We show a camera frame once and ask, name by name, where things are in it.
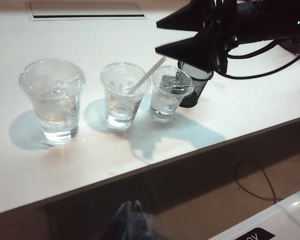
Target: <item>brown floor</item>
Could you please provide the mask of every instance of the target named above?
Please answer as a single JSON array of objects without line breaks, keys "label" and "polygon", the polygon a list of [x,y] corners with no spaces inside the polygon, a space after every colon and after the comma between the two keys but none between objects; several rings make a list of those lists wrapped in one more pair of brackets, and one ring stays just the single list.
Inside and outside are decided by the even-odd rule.
[{"label": "brown floor", "polygon": [[[39,207],[0,215],[0,240],[97,240],[124,201],[140,200],[161,240],[208,239],[271,206],[234,179],[260,163],[276,196],[300,190],[300,121]],[[239,181],[272,197],[254,164]]]}]

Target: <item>tabletop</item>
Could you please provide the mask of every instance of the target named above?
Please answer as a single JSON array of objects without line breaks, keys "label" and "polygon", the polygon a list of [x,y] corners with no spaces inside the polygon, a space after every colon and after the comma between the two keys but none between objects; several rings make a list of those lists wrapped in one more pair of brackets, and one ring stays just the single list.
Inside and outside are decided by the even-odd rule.
[{"label": "tabletop", "polygon": [[[156,28],[156,21],[188,1],[136,3],[144,17],[33,20],[24,1],[0,1],[0,213],[94,188],[300,119],[298,61],[276,74],[250,80],[215,74],[198,104],[179,107],[165,124],[150,117],[149,91],[131,129],[107,129],[102,68],[123,61],[149,70],[160,58],[155,47],[196,34]],[[231,53],[246,54],[267,43],[241,45]],[[44,144],[31,102],[18,83],[26,65],[45,58],[73,62],[86,78],[77,136],[58,147]],[[263,73],[293,58],[277,46],[253,59],[230,59],[228,73]],[[177,61],[169,58],[164,64],[176,66]]]}]

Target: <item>cable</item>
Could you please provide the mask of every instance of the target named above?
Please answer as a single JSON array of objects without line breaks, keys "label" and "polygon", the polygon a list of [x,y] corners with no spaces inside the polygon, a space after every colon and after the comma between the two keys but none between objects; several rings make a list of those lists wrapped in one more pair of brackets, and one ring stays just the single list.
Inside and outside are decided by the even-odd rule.
[{"label": "cable", "polygon": [[284,41],[285,39],[275,39],[272,42],[270,42],[268,45],[253,51],[251,53],[245,54],[245,55],[231,55],[231,54],[227,54],[226,56],[229,59],[249,59],[252,57],[255,57],[257,55],[263,54],[266,51],[269,51],[270,49],[274,48],[275,46],[277,46],[279,43],[281,43],[282,41]]},{"label": "cable", "polygon": [[[271,188],[271,191],[272,191],[272,195],[273,197],[263,197],[263,196],[259,196],[251,191],[249,191],[248,189],[246,189],[244,186],[242,186],[240,183],[239,183],[239,180],[238,180],[238,168],[239,166],[243,163],[243,162],[252,162],[254,164],[256,164],[263,172],[263,175],[265,176],[270,188]],[[280,200],[283,200],[283,198],[280,198],[280,197],[276,197],[276,194],[275,194],[275,191],[274,191],[274,188],[272,187],[272,184],[264,170],[264,168],[260,165],[260,163],[256,162],[256,161],[253,161],[251,159],[243,159],[241,160],[240,162],[238,162],[238,164],[235,166],[235,169],[234,169],[234,179],[236,181],[236,183],[243,189],[245,190],[247,193],[251,194],[252,196],[255,196],[256,198],[258,199],[261,199],[261,200],[266,200],[266,201],[273,201],[273,204],[276,204],[276,201],[280,201]]]},{"label": "cable", "polygon": [[261,73],[261,74],[257,74],[257,75],[251,75],[251,76],[231,76],[231,75],[228,75],[226,73],[222,73],[220,72],[218,69],[214,69],[214,71],[225,77],[225,78],[229,78],[229,79],[235,79],[235,80],[246,80],[246,79],[256,79],[256,78],[261,78],[261,77],[265,77],[265,76],[268,76],[268,75],[271,75],[271,74],[275,74],[283,69],[286,69],[287,67],[289,67],[290,65],[294,64],[296,61],[298,61],[300,59],[300,55],[297,56],[295,59],[291,60],[290,62],[288,62],[287,64],[275,69],[275,70],[272,70],[272,71],[268,71],[268,72],[265,72],[265,73]]}]

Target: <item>plastic cup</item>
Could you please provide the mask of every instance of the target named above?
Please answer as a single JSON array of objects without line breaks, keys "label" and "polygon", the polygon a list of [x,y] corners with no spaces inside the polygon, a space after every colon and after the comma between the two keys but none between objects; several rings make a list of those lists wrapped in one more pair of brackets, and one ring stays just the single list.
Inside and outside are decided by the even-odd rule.
[{"label": "plastic cup", "polygon": [[158,122],[171,121],[180,102],[194,91],[192,78],[174,66],[161,66],[152,75],[150,114]]},{"label": "plastic cup", "polygon": [[112,63],[103,68],[100,78],[104,86],[108,128],[125,130],[131,127],[140,102],[150,87],[150,78],[134,92],[129,94],[129,91],[145,74],[140,67],[127,62]]},{"label": "plastic cup", "polygon": [[80,93],[85,76],[61,59],[42,59],[26,66],[19,84],[31,100],[43,136],[50,145],[69,142],[78,131]]}]

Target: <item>white straw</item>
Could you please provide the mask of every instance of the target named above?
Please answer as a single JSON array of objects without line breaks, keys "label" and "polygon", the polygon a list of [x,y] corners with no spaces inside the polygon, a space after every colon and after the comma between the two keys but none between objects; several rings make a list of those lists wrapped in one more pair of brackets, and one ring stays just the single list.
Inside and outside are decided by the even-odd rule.
[{"label": "white straw", "polygon": [[137,88],[139,88],[145,80],[147,80],[159,67],[161,64],[164,63],[164,61],[166,60],[166,57],[163,56],[141,79],[140,81],[138,81],[136,83],[136,85],[133,86],[133,88],[131,88],[131,90],[128,92],[128,94],[133,93],[135,90],[137,90]]}]

